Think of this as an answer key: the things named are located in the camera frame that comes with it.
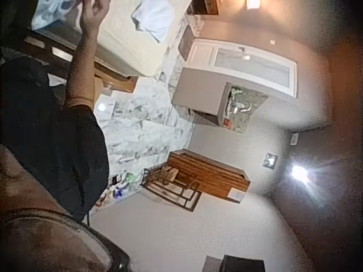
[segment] tile floor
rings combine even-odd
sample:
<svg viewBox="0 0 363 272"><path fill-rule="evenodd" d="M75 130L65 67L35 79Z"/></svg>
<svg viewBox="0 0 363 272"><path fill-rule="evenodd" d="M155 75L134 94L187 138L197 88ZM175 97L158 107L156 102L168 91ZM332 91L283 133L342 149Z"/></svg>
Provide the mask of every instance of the tile floor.
<svg viewBox="0 0 363 272"><path fill-rule="evenodd" d="M133 94L113 91L111 96L101 95L95 115L105 136L110 176L139 175L144 168L165 162L170 151L189 146L194 113L171 105L171 99L185 63L178 51L184 30L190 25L198 36L202 24L200 16L186 15L181 20L158 73L152 78L140 77ZM133 186L121 199L139 189Z"/></svg>

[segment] white wall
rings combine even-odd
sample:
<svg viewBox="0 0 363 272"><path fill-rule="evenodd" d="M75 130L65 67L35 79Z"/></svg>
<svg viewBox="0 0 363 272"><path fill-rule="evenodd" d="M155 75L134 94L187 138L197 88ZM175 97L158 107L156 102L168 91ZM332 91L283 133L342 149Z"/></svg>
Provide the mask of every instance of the white wall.
<svg viewBox="0 0 363 272"><path fill-rule="evenodd" d="M331 122L332 94L327 58L296 41L242 24L207 20L200 37L254 46L296 61L298 97L294 98L267 88L261 89L270 97L256 114L288 129L306 129L328 125ZM275 40L276 45L271 45L270 40ZM240 83L233 77L222 80L224 80L221 83L223 86L226 80ZM296 118L294 112L298 112L300 118Z"/></svg>
<svg viewBox="0 0 363 272"><path fill-rule="evenodd" d="M135 272L201 272L207 255L264 260L267 272L313 271L277 209L247 194L241 204L203 194L185 211L148 191L91 217L91 226L132 258Z"/></svg>
<svg viewBox="0 0 363 272"><path fill-rule="evenodd" d="M254 114L245 134L221 127L196 125L189 150L242 169L249 192L268 194L280 178L290 143L290 133ZM278 155L275 170L263 167L266 153Z"/></svg>

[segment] ceiling light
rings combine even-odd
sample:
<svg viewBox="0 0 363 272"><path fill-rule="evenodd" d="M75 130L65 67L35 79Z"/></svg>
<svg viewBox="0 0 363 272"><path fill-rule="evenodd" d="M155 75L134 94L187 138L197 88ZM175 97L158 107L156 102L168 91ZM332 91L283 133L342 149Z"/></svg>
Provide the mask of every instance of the ceiling light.
<svg viewBox="0 0 363 272"><path fill-rule="evenodd" d="M106 109L105 104L103 104L103 103L99 104L99 105L98 105L98 109L99 109L101 112L103 112L103 111Z"/></svg>
<svg viewBox="0 0 363 272"><path fill-rule="evenodd" d="M247 0L247 9L258 9L260 7L260 0Z"/></svg>
<svg viewBox="0 0 363 272"><path fill-rule="evenodd" d="M301 166L295 165L293 167L292 176L298 180L303 182L304 184L307 184L309 179L307 178L307 170Z"/></svg>

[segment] wooden furniture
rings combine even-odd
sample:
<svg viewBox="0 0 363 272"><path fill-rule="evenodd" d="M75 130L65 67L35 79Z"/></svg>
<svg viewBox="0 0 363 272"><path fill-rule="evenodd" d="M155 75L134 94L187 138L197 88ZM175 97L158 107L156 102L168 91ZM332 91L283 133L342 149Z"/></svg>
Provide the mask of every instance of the wooden furniture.
<svg viewBox="0 0 363 272"><path fill-rule="evenodd" d="M193 15L218 15L217 0L192 0L187 13Z"/></svg>
<svg viewBox="0 0 363 272"><path fill-rule="evenodd" d="M250 185L244 171L188 150L171 152L167 165L179 170L179 181L187 182L192 177L199 191L236 203Z"/></svg>
<svg viewBox="0 0 363 272"><path fill-rule="evenodd" d="M17 31L18 33L24 32L26 38L22 41L17 39L7 40L2 46L45 62L48 73L60 78L68 78L70 60L75 48L66 47L50 38L25 28L13 26L12 31ZM95 62L95 76L102 80L104 87L130 93L134 91L138 79L136 76L122 76L98 62Z"/></svg>

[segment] bed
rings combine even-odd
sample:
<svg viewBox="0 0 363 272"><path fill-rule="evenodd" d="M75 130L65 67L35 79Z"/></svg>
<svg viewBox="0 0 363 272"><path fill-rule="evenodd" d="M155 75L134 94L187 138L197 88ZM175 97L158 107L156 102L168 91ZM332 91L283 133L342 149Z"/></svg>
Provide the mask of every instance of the bed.
<svg viewBox="0 0 363 272"><path fill-rule="evenodd" d="M151 34L137 31L131 14L141 0L112 0L109 13L101 24L96 62L123 76L152 77L162 63L168 46L180 28L191 0L169 0L175 19L167 38L157 43ZM42 35L70 48L80 38L79 18L82 6L74 7L62 20L38 30Z"/></svg>

